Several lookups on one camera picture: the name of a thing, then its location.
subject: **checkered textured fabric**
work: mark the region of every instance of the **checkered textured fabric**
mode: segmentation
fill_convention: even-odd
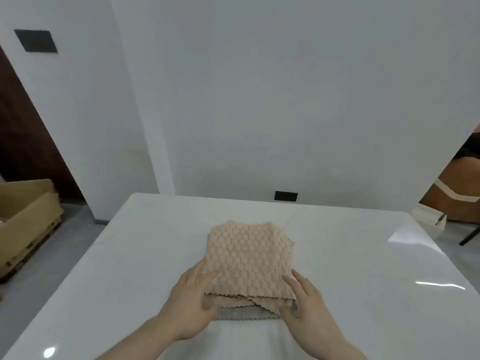
[[[206,293],[207,302],[222,308],[222,319],[278,318],[279,306],[291,306],[295,299],[282,279],[282,274],[290,274],[293,245],[271,222],[228,221],[213,227],[204,273],[221,272]]]

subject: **folded clothing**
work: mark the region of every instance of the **folded clothing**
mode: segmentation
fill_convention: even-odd
[[[206,292],[217,319],[278,318],[295,295],[282,279],[291,270],[294,242],[277,225],[228,221],[208,235],[203,272],[220,270]]]

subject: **dark brown door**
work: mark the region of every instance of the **dark brown door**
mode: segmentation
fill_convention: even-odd
[[[50,178],[60,197],[83,199],[67,165],[1,48],[0,175],[5,181]]]

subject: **white table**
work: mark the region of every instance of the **white table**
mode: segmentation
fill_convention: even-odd
[[[406,213],[134,194],[4,360],[93,359],[155,315],[211,227],[272,221],[370,360],[478,359],[480,296]],[[422,283],[449,284],[438,286]],[[303,359],[280,320],[216,321],[165,359]]]

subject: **black wall switch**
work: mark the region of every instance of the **black wall switch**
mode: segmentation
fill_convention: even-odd
[[[23,29],[14,31],[25,52],[58,53],[50,31]]]
[[[275,201],[297,202],[298,193],[275,191]]]

